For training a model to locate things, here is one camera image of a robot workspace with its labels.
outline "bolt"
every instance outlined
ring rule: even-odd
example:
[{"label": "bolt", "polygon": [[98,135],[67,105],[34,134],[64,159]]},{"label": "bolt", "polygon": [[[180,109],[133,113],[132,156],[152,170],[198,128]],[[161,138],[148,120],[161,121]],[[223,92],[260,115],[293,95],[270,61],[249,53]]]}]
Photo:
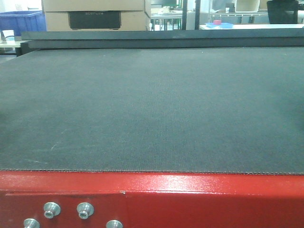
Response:
[{"label": "bolt", "polygon": [[43,209],[44,216],[49,219],[52,219],[54,216],[59,215],[61,212],[60,206],[54,202],[46,203]]},{"label": "bolt", "polygon": [[123,228],[123,224],[118,220],[108,221],[106,224],[106,228]]},{"label": "bolt", "polygon": [[80,203],[77,206],[77,212],[81,219],[88,219],[89,216],[93,215],[94,207],[89,203]]},{"label": "bolt", "polygon": [[24,220],[23,224],[24,228],[40,228],[39,222],[33,218]]}]

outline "conveyor belt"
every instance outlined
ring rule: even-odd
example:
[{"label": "conveyor belt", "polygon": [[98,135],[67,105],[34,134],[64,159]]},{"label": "conveyor belt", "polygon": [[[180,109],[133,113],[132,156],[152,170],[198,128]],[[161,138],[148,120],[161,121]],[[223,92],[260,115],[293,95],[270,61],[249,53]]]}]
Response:
[{"label": "conveyor belt", "polygon": [[303,47],[35,51],[0,65],[0,169],[304,174]]}]

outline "white cup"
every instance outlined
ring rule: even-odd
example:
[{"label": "white cup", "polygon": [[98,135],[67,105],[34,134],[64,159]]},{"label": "white cup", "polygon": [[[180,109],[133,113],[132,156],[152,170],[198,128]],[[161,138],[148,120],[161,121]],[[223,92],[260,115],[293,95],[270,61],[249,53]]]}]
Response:
[{"label": "white cup", "polygon": [[2,32],[8,44],[15,43],[14,30],[3,30]]}]

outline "blue tray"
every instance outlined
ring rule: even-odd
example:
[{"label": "blue tray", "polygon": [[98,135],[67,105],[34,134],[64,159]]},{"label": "blue tray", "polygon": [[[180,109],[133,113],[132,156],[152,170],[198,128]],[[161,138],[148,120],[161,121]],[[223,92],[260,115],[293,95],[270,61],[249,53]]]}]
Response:
[{"label": "blue tray", "polygon": [[206,26],[208,28],[220,28],[220,29],[231,29],[233,27],[233,24],[230,24],[230,23],[221,23],[220,25],[214,25],[213,23],[206,23]]}]

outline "red metal panel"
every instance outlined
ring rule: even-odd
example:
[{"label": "red metal panel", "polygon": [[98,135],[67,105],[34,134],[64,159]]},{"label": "red metal panel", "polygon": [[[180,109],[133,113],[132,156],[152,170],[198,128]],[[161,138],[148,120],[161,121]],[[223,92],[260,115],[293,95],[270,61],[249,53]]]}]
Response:
[{"label": "red metal panel", "polygon": [[[54,219],[43,205],[61,206]],[[94,214],[78,217],[90,202]],[[22,227],[37,219],[42,228],[105,227],[120,220],[125,228],[283,228],[303,227],[304,176],[0,172],[0,228]]]}]

